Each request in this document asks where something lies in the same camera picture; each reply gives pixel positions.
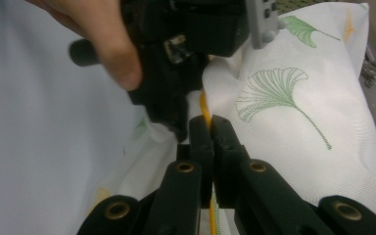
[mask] brass screw hole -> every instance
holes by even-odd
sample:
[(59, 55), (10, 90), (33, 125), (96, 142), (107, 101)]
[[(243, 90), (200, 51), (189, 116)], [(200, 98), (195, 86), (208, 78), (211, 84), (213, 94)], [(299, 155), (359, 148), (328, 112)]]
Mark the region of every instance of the brass screw hole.
[(125, 202), (116, 202), (110, 204), (105, 211), (105, 216), (108, 219), (121, 219), (130, 212), (129, 204)]
[(255, 172), (264, 172), (266, 171), (266, 166), (265, 164), (261, 163), (256, 163), (256, 162), (251, 162), (250, 163), (250, 168), (255, 171)]
[(179, 164), (176, 168), (181, 172), (187, 173), (191, 172), (194, 169), (194, 166), (191, 164)]
[(333, 206), (334, 206), (335, 212), (337, 212), (340, 216), (346, 219), (354, 220), (354, 221), (362, 219), (361, 212), (357, 208), (349, 204), (342, 203), (342, 202), (335, 202)]

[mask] finger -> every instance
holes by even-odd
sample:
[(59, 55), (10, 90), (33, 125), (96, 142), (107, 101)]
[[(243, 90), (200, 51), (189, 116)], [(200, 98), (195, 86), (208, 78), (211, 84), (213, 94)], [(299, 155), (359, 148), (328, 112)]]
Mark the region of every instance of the finger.
[(117, 83), (125, 90), (136, 89), (142, 70), (122, 22), (118, 0), (66, 1), (66, 11), (83, 28)]
[(73, 32), (77, 33), (78, 35), (82, 37), (87, 37), (86, 34), (84, 33), (84, 30), (71, 17), (54, 9), (52, 6), (48, 5), (46, 2), (42, 0), (25, 0), (25, 1), (48, 12), (57, 22), (69, 28)]

